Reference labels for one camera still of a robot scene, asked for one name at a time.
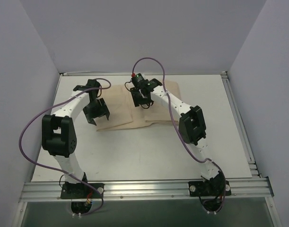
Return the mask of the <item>beige cloth wrap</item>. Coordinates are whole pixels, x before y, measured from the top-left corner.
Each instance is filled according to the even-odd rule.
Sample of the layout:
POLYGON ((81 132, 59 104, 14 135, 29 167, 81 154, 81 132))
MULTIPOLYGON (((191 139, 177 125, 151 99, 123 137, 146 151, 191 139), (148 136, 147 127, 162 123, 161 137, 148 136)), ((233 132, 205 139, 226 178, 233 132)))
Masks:
POLYGON ((102 92, 102 98, 110 112, 96 120, 97 131, 127 130, 148 127, 153 124, 171 124, 169 110, 158 103, 149 109, 135 107, 131 94, 123 85, 114 85, 102 92))

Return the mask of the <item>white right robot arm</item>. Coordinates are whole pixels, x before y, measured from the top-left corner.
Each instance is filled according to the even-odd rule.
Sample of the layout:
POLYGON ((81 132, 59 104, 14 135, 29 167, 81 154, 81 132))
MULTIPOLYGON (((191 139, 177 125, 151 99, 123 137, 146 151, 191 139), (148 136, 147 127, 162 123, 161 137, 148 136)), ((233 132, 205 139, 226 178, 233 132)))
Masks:
POLYGON ((130 89, 134 105, 151 106, 154 103, 168 108, 174 129, 189 155, 199 163, 203 190, 214 195, 226 188, 223 171, 212 160, 206 140, 206 123, 203 111, 199 106, 190 106, 173 95, 157 79, 148 80, 141 74, 132 76, 134 85, 130 89))

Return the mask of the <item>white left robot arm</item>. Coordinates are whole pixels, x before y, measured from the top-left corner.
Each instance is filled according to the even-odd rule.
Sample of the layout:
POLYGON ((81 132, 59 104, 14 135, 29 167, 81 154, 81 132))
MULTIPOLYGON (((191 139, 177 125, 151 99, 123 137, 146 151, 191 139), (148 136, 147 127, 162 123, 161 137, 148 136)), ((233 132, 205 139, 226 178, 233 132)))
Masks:
POLYGON ((84 113, 92 125, 96 125, 96 118, 109 119, 108 107, 99 95, 101 89, 103 87, 97 79, 89 79, 85 85, 74 87, 70 98, 58 105, 59 110, 42 118, 42 148, 56 159, 64 171, 66 190, 71 190, 77 198, 88 194, 88 185, 85 184, 86 173, 75 155, 77 135, 74 121, 80 113, 84 113))

